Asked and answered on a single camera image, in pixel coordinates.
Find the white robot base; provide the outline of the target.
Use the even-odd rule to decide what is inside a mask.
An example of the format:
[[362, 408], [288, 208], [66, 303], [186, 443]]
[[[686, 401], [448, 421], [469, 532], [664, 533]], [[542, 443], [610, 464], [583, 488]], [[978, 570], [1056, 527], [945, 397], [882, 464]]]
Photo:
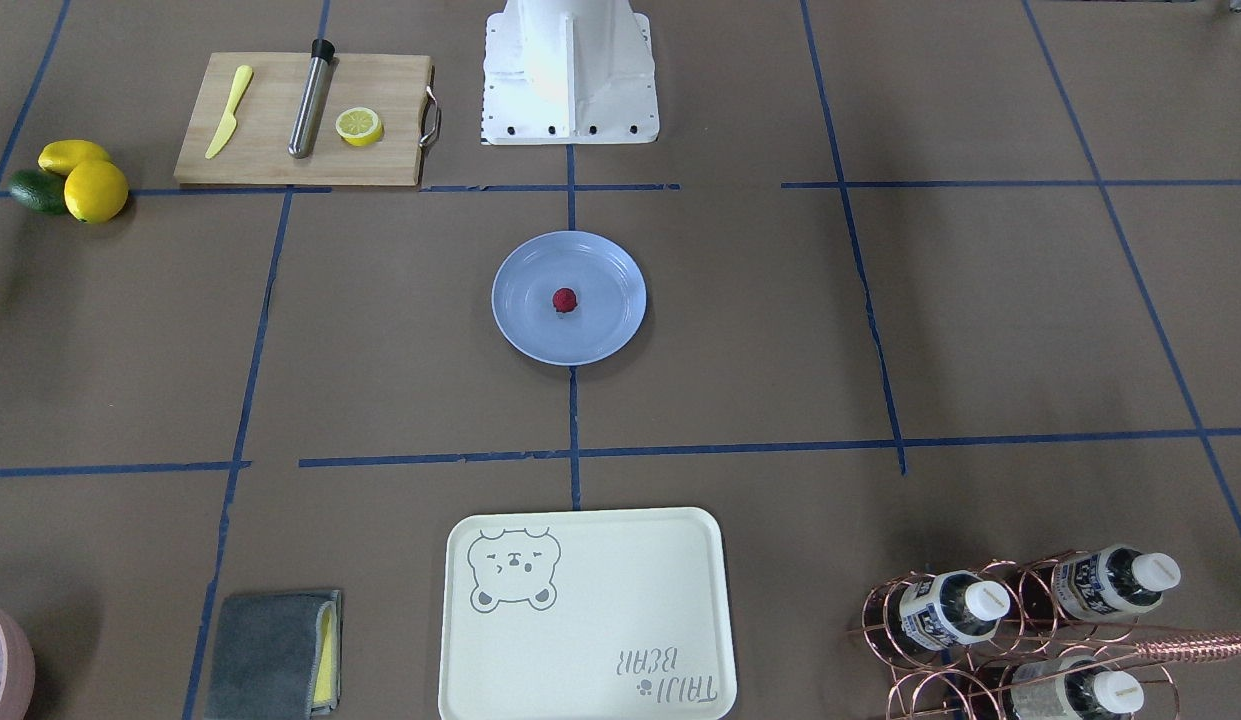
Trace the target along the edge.
[[623, 145], [660, 137], [649, 17], [628, 1], [508, 1], [484, 29], [480, 142]]

